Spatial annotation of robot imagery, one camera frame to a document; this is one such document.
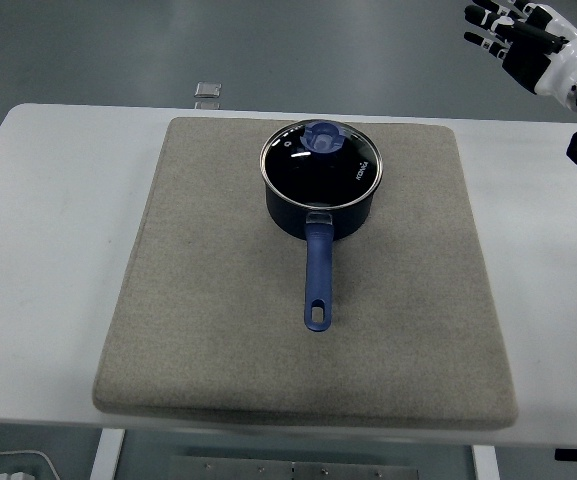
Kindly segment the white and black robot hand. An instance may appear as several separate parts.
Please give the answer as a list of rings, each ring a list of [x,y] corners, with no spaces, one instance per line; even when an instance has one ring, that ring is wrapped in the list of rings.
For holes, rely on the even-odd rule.
[[[464,38],[501,62],[519,85],[577,111],[577,28],[536,1],[473,1],[465,20],[483,33]]]

